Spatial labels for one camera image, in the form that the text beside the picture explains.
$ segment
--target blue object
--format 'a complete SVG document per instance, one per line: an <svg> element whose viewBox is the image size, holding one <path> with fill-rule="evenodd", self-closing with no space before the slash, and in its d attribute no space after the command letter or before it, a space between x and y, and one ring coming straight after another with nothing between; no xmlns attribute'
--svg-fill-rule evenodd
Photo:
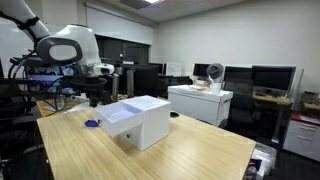
<svg viewBox="0 0 320 180"><path fill-rule="evenodd" d="M98 122L95 120L88 120L84 123L87 127L97 127L99 126Z"/></svg>

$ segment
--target ceiling light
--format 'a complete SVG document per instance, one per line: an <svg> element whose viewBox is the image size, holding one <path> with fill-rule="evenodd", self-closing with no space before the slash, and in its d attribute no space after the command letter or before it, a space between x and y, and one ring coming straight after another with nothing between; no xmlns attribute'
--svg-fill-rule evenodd
<svg viewBox="0 0 320 180"><path fill-rule="evenodd" d="M149 3L151 3L151 4L153 4L153 3L158 2L158 1L160 1L160 0L145 0L145 1L147 1L147 2L149 2Z"/></svg>

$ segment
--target drawer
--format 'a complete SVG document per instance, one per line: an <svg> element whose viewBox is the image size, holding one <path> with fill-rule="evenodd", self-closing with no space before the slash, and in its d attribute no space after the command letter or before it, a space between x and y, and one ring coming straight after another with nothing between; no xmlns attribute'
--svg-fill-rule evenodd
<svg viewBox="0 0 320 180"><path fill-rule="evenodd" d="M320 141L288 132L283 149L320 161Z"/></svg>
<svg viewBox="0 0 320 180"><path fill-rule="evenodd" d="M288 132L295 133L306 138L320 140L320 128L314 125L291 120Z"/></svg>

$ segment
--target white box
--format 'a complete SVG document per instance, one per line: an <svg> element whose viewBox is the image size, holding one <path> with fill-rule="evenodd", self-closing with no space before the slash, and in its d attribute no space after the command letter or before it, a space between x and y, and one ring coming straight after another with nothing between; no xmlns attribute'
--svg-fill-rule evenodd
<svg viewBox="0 0 320 180"><path fill-rule="evenodd" d="M113 103L95 108L94 119L112 137L143 124L143 112L124 103Z"/></svg>
<svg viewBox="0 0 320 180"><path fill-rule="evenodd" d="M169 86L171 109L178 113L219 126L222 120L229 116L230 101L233 93L220 91L212 94L210 91L197 91L188 85Z"/></svg>
<svg viewBox="0 0 320 180"><path fill-rule="evenodd" d="M169 134L170 102L150 96L125 99L120 102L133 106L144 114L142 125L121 134L139 149L144 150Z"/></svg>

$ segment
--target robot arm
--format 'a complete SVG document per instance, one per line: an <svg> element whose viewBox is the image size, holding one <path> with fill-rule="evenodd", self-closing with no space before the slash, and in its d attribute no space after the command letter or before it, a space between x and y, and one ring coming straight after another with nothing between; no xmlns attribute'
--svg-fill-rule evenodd
<svg viewBox="0 0 320 180"><path fill-rule="evenodd" d="M24 0L0 0L0 17L13 21L34 42L34 50L46 63L66 65L77 62L82 77L112 74L114 67L101 63L92 30L68 25L52 34L30 10Z"/></svg>

